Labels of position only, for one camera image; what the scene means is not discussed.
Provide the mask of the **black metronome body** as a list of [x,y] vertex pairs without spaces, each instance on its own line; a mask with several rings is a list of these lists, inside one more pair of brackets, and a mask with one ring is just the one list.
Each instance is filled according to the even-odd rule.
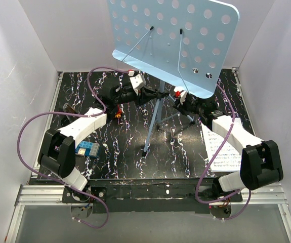
[[[63,113],[78,114],[78,112],[68,103],[64,103],[60,111]],[[65,127],[78,119],[78,117],[69,115],[61,115],[60,117],[61,127]]]

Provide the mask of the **blue music stand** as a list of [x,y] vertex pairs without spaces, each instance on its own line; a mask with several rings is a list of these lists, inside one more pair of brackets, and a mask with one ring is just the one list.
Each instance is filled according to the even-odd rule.
[[237,28],[220,1],[108,1],[113,57],[160,80],[211,97]]

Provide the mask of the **white sheet music page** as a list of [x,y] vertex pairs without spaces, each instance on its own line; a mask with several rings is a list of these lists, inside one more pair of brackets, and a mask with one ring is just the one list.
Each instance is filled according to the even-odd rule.
[[[208,162],[213,158],[213,155],[221,146],[224,141],[224,137],[212,132],[205,125],[201,125],[203,138],[207,150]],[[240,171],[241,155],[239,151],[242,151],[246,145],[241,142],[229,143],[231,136],[218,153],[214,162],[210,166],[211,172],[237,172]]]

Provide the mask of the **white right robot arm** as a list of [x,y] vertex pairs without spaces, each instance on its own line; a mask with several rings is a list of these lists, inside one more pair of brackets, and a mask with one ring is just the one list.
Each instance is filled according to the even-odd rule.
[[264,141],[247,132],[235,117],[220,110],[212,99],[194,97],[186,91],[175,93],[175,104],[184,115],[197,114],[210,131],[223,137],[241,156],[240,170],[213,180],[215,197],[242,189],[256,190],[284,178],[279,148],[273,140]]

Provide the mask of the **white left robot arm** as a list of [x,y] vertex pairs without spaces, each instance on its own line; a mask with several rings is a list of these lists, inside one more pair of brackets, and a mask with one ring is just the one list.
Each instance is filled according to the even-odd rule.
[[57,175],[65,184],[84,190],[87,179],[75,167],[76,149],[80,142],[95,130],[115,118],[118,106],[129,102],[143,105],[160,96],[159,90],[142,87],[135,91],[131,84],[103,90],[86,115],[58,130],[48,129],[38,155],[38,163]]

